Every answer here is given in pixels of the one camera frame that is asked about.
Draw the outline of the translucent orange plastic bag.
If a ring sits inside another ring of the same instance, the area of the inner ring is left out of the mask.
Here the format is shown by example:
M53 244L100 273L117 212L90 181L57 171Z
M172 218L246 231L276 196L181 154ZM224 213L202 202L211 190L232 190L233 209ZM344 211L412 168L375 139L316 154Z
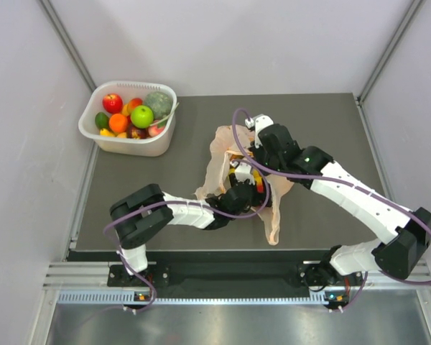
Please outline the translucent orange plastic bag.
M233 137L232 126L220 126L216 129L209 150L211 159L206 168L205 182L195 191L198 200L203 200L210 194L219 196L227 191L229 162L233 156L241 154ZM281 198L290 191L294 183L277 175L267 175L266 178L271 187L272 206L263 210L258 207L252 209L259 212L258 217L264 222L266 239L274 246L279 243Z

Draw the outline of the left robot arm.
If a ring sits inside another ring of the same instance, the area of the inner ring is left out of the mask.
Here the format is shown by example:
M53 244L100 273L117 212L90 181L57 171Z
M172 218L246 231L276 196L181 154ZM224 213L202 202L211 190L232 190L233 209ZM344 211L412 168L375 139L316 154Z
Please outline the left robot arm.
M148 184L113 204L109 213L125 261L124 277L133 285L148 278L146 243L167 225L191 226L211 231L235 219L247 217L251 208L262 211L272 205L268 183L236 183L227 192L202 201L165 193L156 183Z

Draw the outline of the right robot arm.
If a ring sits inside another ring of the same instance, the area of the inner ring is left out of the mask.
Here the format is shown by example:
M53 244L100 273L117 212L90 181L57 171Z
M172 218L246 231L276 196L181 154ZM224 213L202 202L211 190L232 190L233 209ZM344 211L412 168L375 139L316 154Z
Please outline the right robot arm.
M324 281L335 285L346 275L371 270L399 280L410 276L431 242L430 235L412 217L431 226L428 210L388 205L385 197L369 190L328 153L315 146L301 148L285 126L268 116L245 124L254 133L249 148L253 158L268 172L288 173L289 180L334 202L376 235L373 241L333 247L320 268Z

